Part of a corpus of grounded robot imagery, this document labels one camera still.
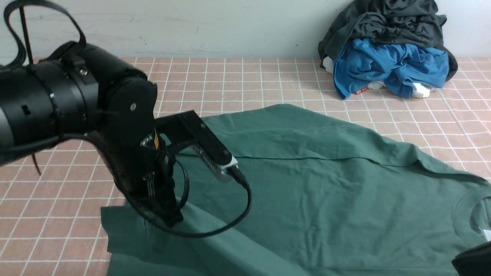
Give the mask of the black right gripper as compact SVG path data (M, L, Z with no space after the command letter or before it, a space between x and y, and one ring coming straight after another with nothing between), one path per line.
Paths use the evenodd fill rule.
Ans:
M491 243L486 242L460 253L452 260L459 276L491 275Z

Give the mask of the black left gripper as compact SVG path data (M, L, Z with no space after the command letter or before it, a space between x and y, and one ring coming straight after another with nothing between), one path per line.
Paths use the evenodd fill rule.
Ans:
M118 146L116 168L122 186L139 206L153 213L167 227L183 221L174 192L176 158L167 152L166 143L154 130L140 143Z

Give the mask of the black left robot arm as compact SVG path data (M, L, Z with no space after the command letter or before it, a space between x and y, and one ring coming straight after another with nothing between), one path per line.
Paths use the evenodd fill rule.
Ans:
M158 87L135 66L95 45L71 58L1 71L1 165L81 139L92 143L135 208L167 227L183 221L174 194L175 158L154 118Z

